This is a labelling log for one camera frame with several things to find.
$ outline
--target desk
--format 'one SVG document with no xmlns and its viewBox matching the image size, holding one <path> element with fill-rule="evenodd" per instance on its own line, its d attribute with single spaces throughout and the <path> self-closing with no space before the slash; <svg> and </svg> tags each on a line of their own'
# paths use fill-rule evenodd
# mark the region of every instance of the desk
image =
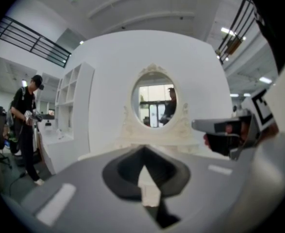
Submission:
<svg viewBox="0 0 285 233">
<path fill-rule="evenodd" d="M 38 123 L 44 162 L 51 174 L 56 174 L 78 160 L 74 149 L 74 139 L 70 135 L 63 133 L 59 138 L 55 127 L 45 126 L 43 120 Z"/>
</svg>

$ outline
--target window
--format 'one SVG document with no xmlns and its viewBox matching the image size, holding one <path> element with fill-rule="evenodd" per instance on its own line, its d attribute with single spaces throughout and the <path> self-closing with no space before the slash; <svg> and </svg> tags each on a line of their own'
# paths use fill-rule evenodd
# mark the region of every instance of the window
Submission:
<svg viewBox="0 0 285 233">
<path fill-rule="evenodd" d="M 171 100 L 169 88 L 173 84 L 139 87 L 139 119 L 151 128 L 163 127 L 159 120 L 165 111 L 165 101 Z"/>
</svg>

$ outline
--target oval mirror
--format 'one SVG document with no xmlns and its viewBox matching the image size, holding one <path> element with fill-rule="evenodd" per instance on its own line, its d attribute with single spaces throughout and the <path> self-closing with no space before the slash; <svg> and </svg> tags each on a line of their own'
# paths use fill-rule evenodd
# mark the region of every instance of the oval mirror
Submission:
<svg viewBox="0 0 285 233">
<path fill-rule="evenodd" d="M 148 72 L 137 81 L 132 94 L 132 107 L 144 125 L 163 127 L 172 119 L 176 106 L 174 85 L 165 74 Z"/>
</svg>

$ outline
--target handheld device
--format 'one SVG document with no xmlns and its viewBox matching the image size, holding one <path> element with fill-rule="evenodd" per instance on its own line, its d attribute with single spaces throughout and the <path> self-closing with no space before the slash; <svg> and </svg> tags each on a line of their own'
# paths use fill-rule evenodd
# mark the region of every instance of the handheld device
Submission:
<svg viewBox="0 0 285 233">
<path fill-rule="evenodd" d="M 192 121 L 194 130 L 207 133 L 210 148 L 214 152 L 230 156 L 236 160 L 244 148 L 255 145 L 261 132 L 275 122 L 273 114 L 264 101 L 266 89 L 254 92 L 241 103 L 236 117 L 226 119 L 200 119 Z M 242 139 L 242 124 L 249 127 L 247 139 Z M 226 132 L 227 125 L 232 131 Z"/>
</svg>

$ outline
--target white pillar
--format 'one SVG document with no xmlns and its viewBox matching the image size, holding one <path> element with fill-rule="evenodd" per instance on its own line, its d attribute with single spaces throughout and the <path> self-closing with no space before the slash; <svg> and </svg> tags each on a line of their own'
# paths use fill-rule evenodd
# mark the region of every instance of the white pillar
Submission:
<svg viewBox="0 0 285 233">
<path fill-rule="evenodd" d="M 46 107 L 46 114 L 49 113 L 49 110 L 50 110 L 50 102 L 47 103 L 47 107 Z"/>
</svg>

